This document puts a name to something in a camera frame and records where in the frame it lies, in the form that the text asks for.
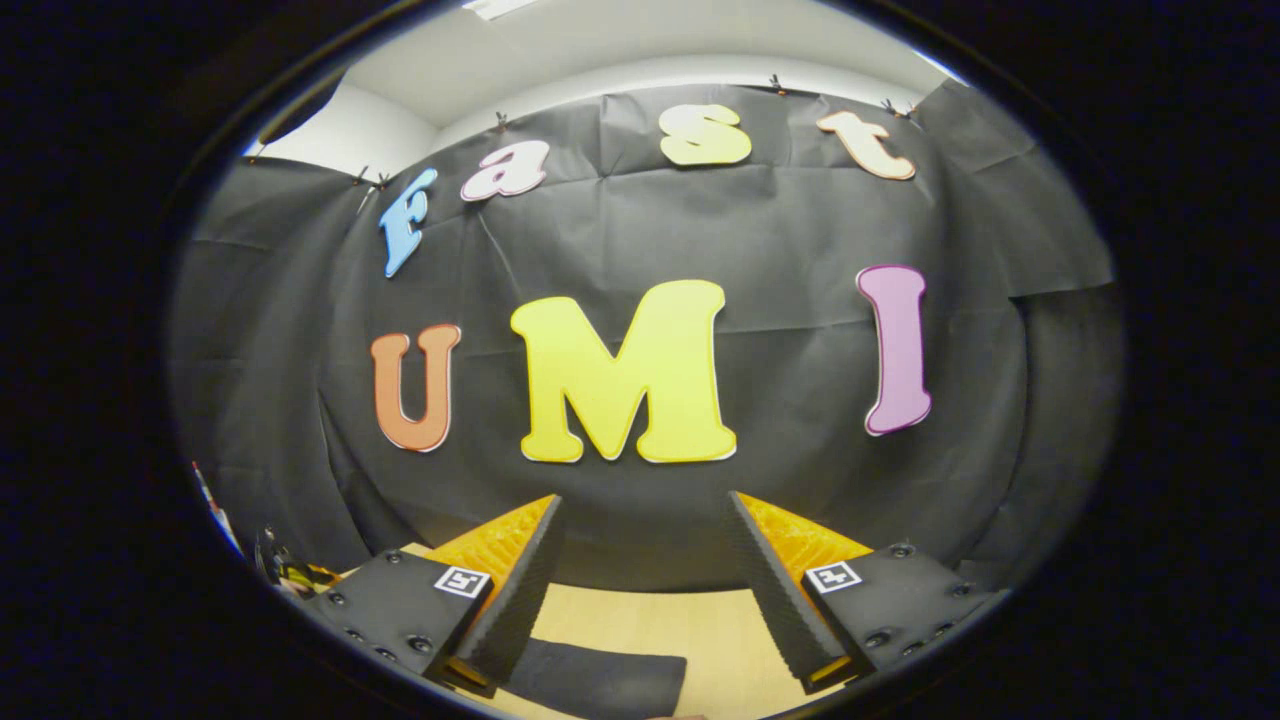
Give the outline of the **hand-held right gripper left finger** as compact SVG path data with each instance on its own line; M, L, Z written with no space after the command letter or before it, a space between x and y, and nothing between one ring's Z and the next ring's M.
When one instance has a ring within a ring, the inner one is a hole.
M564 537L561 505L548 495L422 555L388 550L300 606L387 667L490 697L541 609Z

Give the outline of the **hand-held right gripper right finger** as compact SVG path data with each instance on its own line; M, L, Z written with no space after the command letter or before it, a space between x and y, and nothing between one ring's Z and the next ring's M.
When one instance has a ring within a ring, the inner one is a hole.
M1006 600L909 542L873 550L742 492L730 543L764 624L808 694L896 673Z

